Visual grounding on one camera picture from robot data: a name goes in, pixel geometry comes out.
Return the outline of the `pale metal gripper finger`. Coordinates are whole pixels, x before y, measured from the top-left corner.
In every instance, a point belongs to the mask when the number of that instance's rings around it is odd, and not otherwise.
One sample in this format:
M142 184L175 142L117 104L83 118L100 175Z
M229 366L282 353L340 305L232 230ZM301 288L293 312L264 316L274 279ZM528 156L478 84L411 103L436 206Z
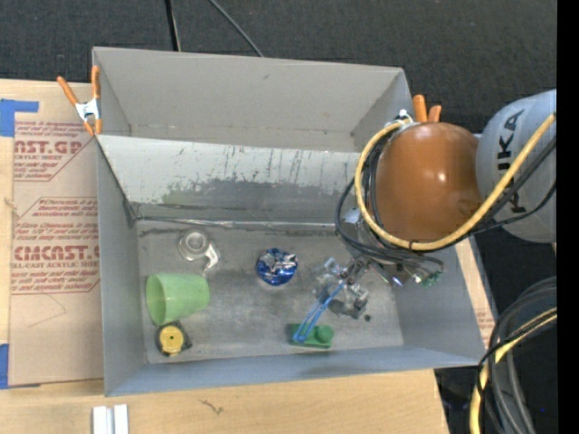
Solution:
M338 316L358 319L364 314L369 293L364 288L342 288L330 301L329 310Z
M317 271L313 293L318 300L326 300L339 290L340 281L341 266L330 258Z

